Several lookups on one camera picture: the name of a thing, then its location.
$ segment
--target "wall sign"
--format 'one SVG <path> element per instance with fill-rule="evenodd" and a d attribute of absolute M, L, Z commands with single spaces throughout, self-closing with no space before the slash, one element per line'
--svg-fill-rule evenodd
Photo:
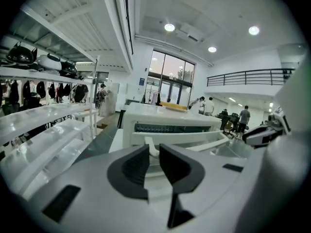
<path fill-rule="evenodd" d="M 140 80 L 139 80 L 139 85 L 144 85 L 144 84 L 145 84 L 145 79 L 140 78 Z"/>

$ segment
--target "metal railing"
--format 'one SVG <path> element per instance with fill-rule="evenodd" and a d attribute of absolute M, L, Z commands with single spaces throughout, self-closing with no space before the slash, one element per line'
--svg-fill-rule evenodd
<path fill-rule="evenodd" d="M 232 84 L 284 85 L 294 68 L 258 69 L 207 77 L 207 86 Z"/>

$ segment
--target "man in gray shirt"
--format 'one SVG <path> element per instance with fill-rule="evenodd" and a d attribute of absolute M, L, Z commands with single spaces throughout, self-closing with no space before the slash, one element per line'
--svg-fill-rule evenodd
<path fill-rule="evenodd" d="M 244 133 L 245 127 L 248 124 L 249 118 L 251 117 L 251 114 L 248 111 L 248 106 L 245 106 L 245 109 L 241 111 L 240 113 L 241 119 L 240 119 L 240 124 L 238 127 L 237 133 L 240 133 L 240 137 Z"/>

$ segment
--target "yellow object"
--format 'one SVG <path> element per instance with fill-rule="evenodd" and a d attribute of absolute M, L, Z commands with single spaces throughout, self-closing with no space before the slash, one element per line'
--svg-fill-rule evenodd
<path fill-rule="evenodd" d="M 186 106 L 182 106 L 182 105 L 179 105 L 179 104 L 175 104 L 175 103 L 167 103 L 167 102 L 162 102 L 160 103 L 161 105 L 163 106 L 166 106 L 166 107 L 170 107 L 170 108 L 173 108 L 173 109 L 178 109 L 178 110 L 188 110 L 188 108 Z"/>

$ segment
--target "blue sign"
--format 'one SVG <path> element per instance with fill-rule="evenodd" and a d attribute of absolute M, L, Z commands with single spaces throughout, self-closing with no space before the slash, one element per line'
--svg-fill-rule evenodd
<path fill-rule="evenodd" d="M 140 78 L 140 80 L 139 80 L 139 85 L 144 85 L 144 84 L 145 84 L 145 79 Z"/>

